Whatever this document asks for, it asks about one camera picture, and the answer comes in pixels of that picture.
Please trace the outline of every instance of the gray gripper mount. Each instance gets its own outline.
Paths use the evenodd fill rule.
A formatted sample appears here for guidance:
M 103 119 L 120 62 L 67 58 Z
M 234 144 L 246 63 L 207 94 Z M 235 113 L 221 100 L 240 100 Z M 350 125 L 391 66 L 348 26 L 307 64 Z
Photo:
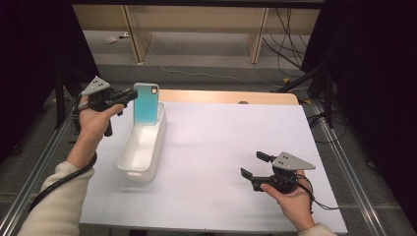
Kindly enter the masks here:
M 279 156 L 275 157 L 272 162 L 272 166 L 275 166 L 284 170 L 309 170 L 316 169 L 316 165 L 311 164 L 305 160 L 302 160 L 295 155 L 283 151 Z
M 95 77 L 83 91 L 82 95 L 91 95 L 108 88 L 110 88 L 110 84 L 108 82 L 104 81 L 100 77 Z

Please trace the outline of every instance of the floor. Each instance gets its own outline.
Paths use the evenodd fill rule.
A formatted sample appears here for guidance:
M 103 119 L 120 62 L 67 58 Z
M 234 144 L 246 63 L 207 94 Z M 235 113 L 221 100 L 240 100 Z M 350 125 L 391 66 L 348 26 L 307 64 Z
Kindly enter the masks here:
M 309 36 L 293 36 L 293 45 L 299 53 L 294 53 L 291 50 L 281 49 L 281 53 L 290 58 L 293 63 L 289 63 L 283 59 L 282 56 L 277 56 L 276 53 L 264 43 L 259 62 L 252 64 L 249 59 L 249 53 L 246 44 L 246 35 L 244 34 L 225 34 L 225 33 L 177 33 L 177 32 L 157 32 L 153 34 L 149 51 L 142 63 L 137 63 L 134 60 L 129 38 L 119 38 L 124 35 L 124 32 L 115 31 L 85 31 L 86 39 L 88 40 L 90 50 L 93 54 L 97 65 L 126 65 L 138 67 L 159 67 L 161 72 L 179 73 L 184 77 L 191 77 L 192 80 L 199 74 L 207 75 L 207 68 L 217 68 L 210 74 L 211 77 L 216 77 L 219 80 L 226 79 L 227 76 L 223 73 L 227 70 L 248 70 L 248 69 L 275 69 L 281 70 L 282 73 L 288 74 L 298 70 L 297 64 L 301 64 L 302 52 L 306 49 Z M 106 39 L 109 37 L 116 37 L 116 43 L 108 44 Z M 279 43 L 284 39 L 283 35 L 266 35 L 266 42 L 275 50 L 279 50 Z M 285 40 L 285 47 L 291 47 L 288 38 Z M 169 71 L 172 67 L 176 67 L 175 72 Z M 287 78 L 292 81 L 297 77 Z M 240 82 L 242 79 L 234 77 L 233 80 Z M 269 89 L 277 88 L 283 85 L 283 82 L 276 82 L 273 85 L 268 85 Z M 307 98 L 306 88 L 308 83 L 293 90 L 300 100 Z M 253 86 L 253 90 L 267 89 Z M 315 107 L 309 103 L 302 103 L 307 117 L 317 114 Z M 335 103 L 333 109 L 342 110 L 337 107 Z M 43 116 L 38 118 L 39 124 L 44 124 Z M 348 125 L 348 120 L 342 115 L 338 114 L 333 117 L 334 134 L 326 135 L 326 126 L 318 124 L 312 127 L 312 133 L 317 143 L 318 150 L 321 154 L 325 169 L 328 174 L 336 199 L 339 203 L 340 210 L 345 223 L 349 230 L 347 235 L 416 235 L 415 231 L 409 225 L 408 220 L 402 213 L 401 208 L 396 203 L 392 194 L 390 193 L 383 178 L 378 174 L 378 171 L 367 165 L 366 152 L 363 151 L 355 131 Z M 49 134 L 45 134 L 43 130 L 48 130 Z M 50 136 L 52 131 L 48 128 L 35 127 L 30 134 L 28 134 L 27 142 L 34 143 L 36 137 Z M 328 139 L 337 139 L 336 145 L 331 145 Z M 341 159 L 336 156 L 335 150 L 342 152 Z M 34 155 L 40 155 L 40 151 L 33 148 Z M 20 169 L 30 169 L 33 161 L 19 162 L 18 156 L 11 158 L 7 163 L 0 166 L 0 186 L 7 186 L 7 193 L 1 193 L 0 209 L 6 210 L 7 206 L 16 196 L 16 192 L 21 188 L 21 184 L 27 175 L 16 175 L 12 172 L 19 172 Z M 358 179 L 362 185 L 366 200 L 369 200 L 371 207 L 377 212 L 381 220 L 384 231 L 383 233 L 375 233 L 370 229 L 364 217 L 364 210 L 361 209 L 361 204 L 358 203 L 357 198 L 352 194 L 352 186 L 349 182 L 349 172 L 345 173 L 343 169 L 343 161 L 350 161 L 353 175 Z M 4 169 L 13 169 L 14 171 L 4 171 Z M 14 178 L 16 183 L 11 183 L 10 178 Z M 81 226 L 81 235 L 129 235 L 127 229 L 104 229 L 91 228 L 88 226 Z M 149 235 L 196 235 L 195 233 L 175 233 L 175 232 L 159 232 L 150 231 Z

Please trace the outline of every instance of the wrist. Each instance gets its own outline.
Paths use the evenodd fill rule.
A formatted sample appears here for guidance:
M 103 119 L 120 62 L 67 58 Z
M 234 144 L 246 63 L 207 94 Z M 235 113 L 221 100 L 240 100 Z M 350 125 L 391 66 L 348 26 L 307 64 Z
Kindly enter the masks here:
M 80 134 L 67 157 L 67 162 L 79 168 L 85 167 L 91 162 L 98 144 L 99 140 L 94 136 Z
M 305 219 L 301 219 L 301 220 L 294 220 L 292 221 L 292 223 L 297 228 L 298 232 L 305 231 L 316 225 L 312 216 L 305 218 Z

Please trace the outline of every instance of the aluminum rail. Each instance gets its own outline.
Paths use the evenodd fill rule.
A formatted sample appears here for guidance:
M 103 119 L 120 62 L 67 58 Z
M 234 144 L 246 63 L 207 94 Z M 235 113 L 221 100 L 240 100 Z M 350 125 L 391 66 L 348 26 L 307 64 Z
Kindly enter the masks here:
M 75 102 L 76 100 L 73 99 L 70 105 L 70 109 L 74 107 Z M 70 115 L 67 115 L 61 126 L 58 129 L 55 129 L 53 132 L 45 150 L 42 152 L 25 185 L 22 187 L 21 191 L 18 193 L 9 210 L 7 211 L 5 217 L 2 219 L 2 223 L 0 225 L 0 235 L 9 236 L 12 234 L 16 224 L 19 222 L 19 219 L 22 216 L 22 213 L 26 209 L 26 206 L 30 200 L 30 195 L 34 192 L 34 189 L 39 183 L 42 174 L 48 166 L 52 153 L 56 150 L 56 147 L 61 140 L 62 134 L 66 130 L 69 120 Z
M 321 114 L 324 112 L 320 103 L 316 99 L 313 99 L 313 108 L 316 114 Z M 361 185 L 361 182 L 359 181 L 352 165 L 350 164 L 349 159 L 343 151 L 343 148 L 337 139 L 336 133 L 328 126 L 328 123 L 324 117 L 321 118 L 321 127 L 326 135 L 327 140 L 330 143 L 330 147 L 334 153 L 334 156 L 336 157 L 341 171 L 346 178 L 346 182 L 349 185 L 350 191 L 352 192 L 352 195 L 363 214 L 371 234 L 374 236 L 388 235 L 381 223 L 380 217 L 372 206 L 370 199 L 368 198 L 364 188 Z

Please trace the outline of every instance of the finger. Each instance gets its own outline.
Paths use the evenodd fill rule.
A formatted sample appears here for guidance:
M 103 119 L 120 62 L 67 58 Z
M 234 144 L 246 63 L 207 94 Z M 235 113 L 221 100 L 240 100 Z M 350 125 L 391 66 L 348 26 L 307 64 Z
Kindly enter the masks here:
M 80 99 L 80 103 L 85 102 L 85 101 L 89 101 L 89 96 L 88 95 L 82 96 L 81 99 Z
M 306 177 L 306 175 L 304 173 L 304 170 L 296 170 L 296 173 L 297 173 L 297 175 L 299 175 L 299 177 L 300 177 L 300 175 Z M 307 182 L 307 180 L 305 178 L 298 178 L 297 182 L 299 184 L 302 184 L 305 187 L 309 188 L 309 183 Z
M 121 112 L 123 109 L 125 108 L 125 106 L 123 104 L 116 104 L 106 110 L 103 111 L 104 114 L 106 114 L 106 116 L 108 118 L 114 116 L 115 114 Z
M 279 200 L 282 198 L 282 194 L 279 193 L 276 188 L 274 188 L 273 186 L 269 185 L 269 184 L 262 184 L 261 185 L 261 189 L 266 192 L 268 195 L 270 195 L 271 197 L 273 197 L 274 199 L 276 199 L 278 202 Z

